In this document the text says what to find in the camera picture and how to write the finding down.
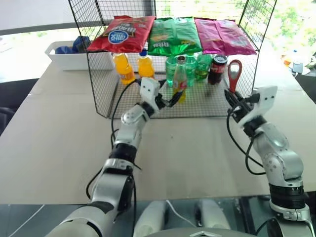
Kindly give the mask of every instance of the yellow bottle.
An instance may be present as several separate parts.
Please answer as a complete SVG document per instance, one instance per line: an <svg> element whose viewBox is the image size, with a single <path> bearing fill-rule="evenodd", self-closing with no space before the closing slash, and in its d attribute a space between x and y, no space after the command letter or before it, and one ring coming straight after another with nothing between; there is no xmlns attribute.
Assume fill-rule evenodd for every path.
<svg viewBox="0 0 316 237"><path fill-rule="evenodd" d="M187 74L185 68L186 58L179 56L177 59L176 71L173 77L173 94L182 91L179 103L183 103L186 99Z"/></svg>
<svg viewBox="0 0 316 237"><path fill-rule="evenodd" d="M154 78L155 70L151 58L146 51L139 54L138 59L138 74L142 77Z"/></svg>
<svg viewBox="0 0 316 237"><path fill-rule="evenodd" d="M127 85L135 80L135 74L132 65L128 62L125 53L115 53L113 55L115 68L124 85Z"/></svg>

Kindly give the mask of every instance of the red bottle opener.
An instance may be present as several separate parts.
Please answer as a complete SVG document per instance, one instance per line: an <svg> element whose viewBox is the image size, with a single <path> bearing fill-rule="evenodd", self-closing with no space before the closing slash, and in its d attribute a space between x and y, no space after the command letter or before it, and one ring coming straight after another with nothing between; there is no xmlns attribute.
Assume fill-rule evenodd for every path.
<svg viewBox="0 0 316 237"><path fill-rule="evenodd" d="M229 90L232 93L235 93L236 91L236 85L240 78L241 72L242 72L241 61L235 59L228 65Z"/></svg>

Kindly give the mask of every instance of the yellow liquid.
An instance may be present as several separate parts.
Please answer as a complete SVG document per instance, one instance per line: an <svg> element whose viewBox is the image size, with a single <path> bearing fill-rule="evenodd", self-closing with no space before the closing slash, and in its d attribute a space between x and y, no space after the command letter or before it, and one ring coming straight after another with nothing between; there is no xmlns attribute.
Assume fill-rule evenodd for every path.
<svg viewBox="0 0 316 237"><path fill-rule="evenodd" d="M154 68L149 57L138 59L138 74L142 77L154 78Z"/></svg>
<svg viewBox="0 0 316 237"><path fill-rule="evenodd" d="M178 88L173 88L173 94L177 93L178 91L182 91L182 89L179 90ZM185 99L186 99L186 91L184 90L178 103L183 103L185 101Z"/></svg>
<svg viewBox="0 0 316 237"><path fill-rule="evenodd" d="M120 79L124 85L127 85L135 80L135 74L132 65L124 53L117 54L113 57L115 68L120 75Z"/></svg>

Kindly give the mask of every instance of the green chip bag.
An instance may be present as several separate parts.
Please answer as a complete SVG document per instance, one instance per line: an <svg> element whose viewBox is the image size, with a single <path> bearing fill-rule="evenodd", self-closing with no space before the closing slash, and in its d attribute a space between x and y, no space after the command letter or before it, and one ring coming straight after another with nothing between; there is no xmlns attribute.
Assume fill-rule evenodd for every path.
<svg viewBox="0 0 316 237"><path fill-rule="evenodd" d="M202 51L193 17L160 18L154 21L148 54L176 56Z"/></svg>

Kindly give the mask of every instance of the snack bag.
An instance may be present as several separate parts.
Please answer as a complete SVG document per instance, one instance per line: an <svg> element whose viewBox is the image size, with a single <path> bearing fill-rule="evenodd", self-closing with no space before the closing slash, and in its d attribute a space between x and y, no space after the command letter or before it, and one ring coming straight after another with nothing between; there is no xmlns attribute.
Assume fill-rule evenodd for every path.
<svg viewBox="0 0 316 237"><path fill-rule="evenodd" d="M161 18L154 21L149 36L148 54L175 56L202 51L192 17Z"/></svg>
<svg viewBox="0 0 316 237"><path fill-rule="evenodd" d="M89 46L88 51L140 53L153 26L155 16L132 18L115 16L108 28Z"/></svg>
<svg viewBox="0 0 316 237"><path fill-rule="evenodd" d="M234 20L195 18L203 54L256 54L246 35Z"/></svg>

